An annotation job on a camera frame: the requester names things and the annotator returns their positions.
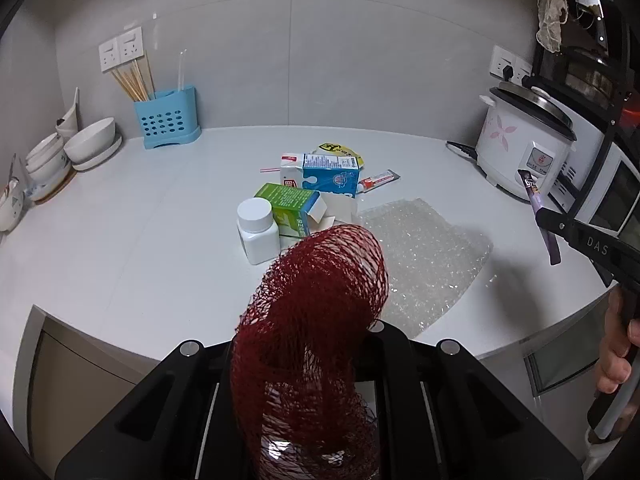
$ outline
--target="red mesh net bag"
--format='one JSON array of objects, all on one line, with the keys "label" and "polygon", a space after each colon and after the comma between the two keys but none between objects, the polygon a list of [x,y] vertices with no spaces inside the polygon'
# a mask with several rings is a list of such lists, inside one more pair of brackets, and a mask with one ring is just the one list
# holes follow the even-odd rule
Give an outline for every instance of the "red mesh net bag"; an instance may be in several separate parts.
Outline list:
[{"label": "red mesh net bag", "polygon": [[352,359],[387,295],[380,245],[354,225],[304,238],[265,273],[231,365],[236,418],[260,478],[376,475],[376,425]]}]

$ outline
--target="white bottle cap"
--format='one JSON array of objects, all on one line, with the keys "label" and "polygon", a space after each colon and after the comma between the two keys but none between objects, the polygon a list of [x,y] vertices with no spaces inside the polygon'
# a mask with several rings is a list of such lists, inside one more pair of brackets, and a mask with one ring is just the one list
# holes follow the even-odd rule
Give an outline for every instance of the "white bottle cap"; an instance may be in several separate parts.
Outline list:
[{"label": "white bottle cap", "polygon": [[261,233],[273,224],[271,202],[265,198],[248,198],[238,206],[238,223],[248,233]]}]

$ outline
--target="human hand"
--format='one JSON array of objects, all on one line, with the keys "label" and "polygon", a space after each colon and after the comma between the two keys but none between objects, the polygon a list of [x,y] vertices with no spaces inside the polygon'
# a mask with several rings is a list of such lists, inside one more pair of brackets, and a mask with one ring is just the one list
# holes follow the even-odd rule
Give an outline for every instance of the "human hand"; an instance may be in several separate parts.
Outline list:
[{"label": "human hand", "polygon": [[631,374],[631,365],[625,359],[631,344],[640,347],[640,320],[632,320],[625,332],[622,325],[623,297],[620,286],[609,293],[609,307],[605,314],[604,338],[600,342],[600,359],[596,364],[596,386],[612,394]]}]

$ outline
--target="rice cooker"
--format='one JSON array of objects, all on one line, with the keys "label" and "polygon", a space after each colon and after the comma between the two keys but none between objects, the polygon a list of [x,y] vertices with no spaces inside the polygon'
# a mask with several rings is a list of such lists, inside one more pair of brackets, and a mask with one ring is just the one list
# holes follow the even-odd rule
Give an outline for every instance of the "rice cooker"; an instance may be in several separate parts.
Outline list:
[{"label": "rice cooker", "polygon": [[537,177],[542,196],[551,190],[575,141],[572,121],[541,95],[503,81],[480,96],[489,105],[476,144],[478,166],[493,186],[528,200],[518,170]]}]

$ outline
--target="green medicine box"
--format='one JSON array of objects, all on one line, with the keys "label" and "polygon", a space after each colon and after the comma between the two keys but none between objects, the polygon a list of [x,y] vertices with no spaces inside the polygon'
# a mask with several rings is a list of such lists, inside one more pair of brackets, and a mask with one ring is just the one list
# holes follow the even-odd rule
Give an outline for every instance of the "green medicine box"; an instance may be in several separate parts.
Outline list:
[{"label": "green medicine box", "polygon": [[304,238],[323,229],[326,204],[318,191],[265,184],[255,195],[271,202],[273,219],[282,236]]}]

